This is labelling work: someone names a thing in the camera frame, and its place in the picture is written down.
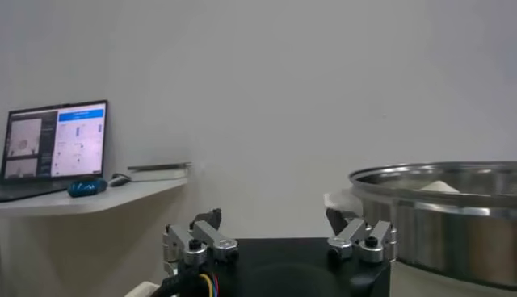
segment white shelf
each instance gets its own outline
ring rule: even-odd
[[[0,217],[74,215],[105,211],[185,185],[186,178],[158,182],[130,182],[94,196],[70,198],[66,191],[0,203]]]

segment black knob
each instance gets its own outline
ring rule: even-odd
[[[188,241],[188,249],[190,250],[198,250],[201,249],[201,241],[197,239],[191,239]]]
[[[366,245],[367,248],[375,248],[378,243],[379,241],[373,236],[370,236],[364,240],[364,245]]]

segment metal bracket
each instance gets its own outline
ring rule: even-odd
[[[162,240],[166,263],[183,260],[188,266],[200,266],[207,261],[207,246],[178,225],[167,226]]]
[[[203,220],[196,221],[192,228],[192,235],[212,248],[216,260],[233,262],[238,259],[237,241],[223,236],[209,223]]]
[[[393,260],[397,245],[397,229],[390,222],[379,221],[370,235],[359,243],[360,259],[367,263]]]
[[[354,243],[364,239],[366,231],[367,225],[363,219],[353,219],[337,236],[327,240],[329,257],[338,261],[350,258]]]

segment colored cable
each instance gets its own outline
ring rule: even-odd
[[[213,276],[213,282],[216,286],[216,297],[219,296],[219,280],[217,279],[217,276],[215,274],[212,274]]]
[[[207,282],[208,284],[208,296],[209,297],[214,297],[213,296],[213,284],[212,284],[212,280],[210,280],[210,278],[206,275],[206,274],[200,274],[200,277],[201,278],[204,278],[204,280]]]
[[[216,284],[213,282],[213,280],[212,280],[212,285],[213,285],[213,296],[217,297],[219,295],[219,293],[217,292]]]

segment white wall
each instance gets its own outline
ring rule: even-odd
[[[514,0],[0,0],[0,123],[13,108],[108,98],[110,172],[195,164],[172,203],[4,222],[10,296],[113,296],[157,281],[163,224],[210,207],[232,236],[326,236],[322,193],[353,169],[515,159],[516,10]]]

